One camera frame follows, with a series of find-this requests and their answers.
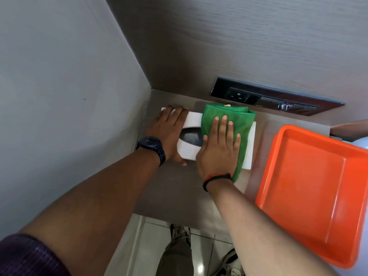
black watch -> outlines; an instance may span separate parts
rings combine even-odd
[[[163,150],[162,143],[158,138],[154,138],[153,136],[146,136],[145,138],[142,138],[140,141],[138,141],[136,149],[138,149],[139,147],[155,151],[160,157],[160,166],[162,166],[165,162],[165,151]]]

finger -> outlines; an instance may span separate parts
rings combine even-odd
[[[235,139],[235,143],[234,143],[234,152],[239,153],[239,149],[240,149],[240,141],[241,141],[241,137],[240,134],[238,133],[236,135],[236,139]]]
[[[197,156],[196,156],[196,159],[197,157],[201,157],[201,155],[205,152],[205,150],[207,149],[207,145],[208,145],[208,136],[204,135],[203,136],[203,144],[202,144],[202,147],[200,148]]]
[[[187,110],[186,108],[182,109],[182,112],[180,113],[179,117],[177,118],[175,122],[175,127],[178,127],[180,130],[183,129],[188,113],[189,113],[189,110]]]
[[[154,118],[154,123],[160,120],[163,110],[160,111],[160,113]]]
[[[173,157],[175,162],[178,162],[182,166],[186,166],[186,161],[179,155],[178,152],[176,152],[175,156]]]
[[[166,107],[162,111],[162,114],[161,114],[161,117],[160,117],[160,121],[167,121],[168,120],[168,117],[170,116],[170,113],[172,112],[173,109],[174,109],[173,106]]]
[[[218,140],[218,125],[219,125],[219,117],[216,116],[214,118],[214,120],[212,121],[212,127],[211,130],[209,131],[209,137],[208,137],[208,141],[210,144],[217,144],[217,140]]]
[[[230,149],[233,148],[234,143],[234,122],[230,121],[228,123],[228,133],[226,134],[226,146]]]
[[[176,108],[175,111],[168,117],[168,122],[174,125],[182,110],[182,107]]]
[[[218,129],[218,143],[226,145],[226,125],[228,124],[228,116],[224,115],[221,118],[220,128]]]

shoe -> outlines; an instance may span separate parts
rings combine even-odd
[[[183,227],[177,224],[170,225],[170,232],[171,232],[171,241],[177,239],[184,239],[188,243],[189,247],[191,247],[191,240],[190,240],[190,228]]]
[[[244,276],[244,270],[235,249],[231,249],[224,257],[220,269],[211,276]]]

orange tray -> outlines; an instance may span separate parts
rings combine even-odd
[[[286,125],[264,171],[256,205],[328,263],[351,268],[366,213],[368,150]]]

green microfiber cloth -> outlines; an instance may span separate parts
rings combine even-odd
[[[228,122],[234,122],[234,141],[236,135],[240,133],[241,136],[241,143],[240,143],[240,150],[239,150],[239,157],[238,157],[238,164],[236,166],[235,173],[232,177],[233,182],[235,182],[238,177],[239,173],[242,170],[244,158],[246,156],[246,146],[248,144],[248,134],[249,130],[254,121],[255,112],[248,110],[248,107],[238,107],[238,106],[223,106],[221,104],[208,104],[205,107],[202,116],[202,123],[201,123],[201,131],[203,135],[209,135],[209,131],[211,129],[212,121],[216,116],[221,118],[227,115]]]

